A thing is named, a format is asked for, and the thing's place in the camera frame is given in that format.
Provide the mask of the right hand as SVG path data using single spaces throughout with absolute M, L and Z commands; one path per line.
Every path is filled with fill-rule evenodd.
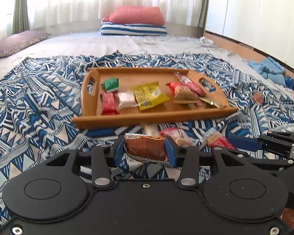
M 281 219 L 294 229 L 294 209 L 285 208 L 281 215 Z

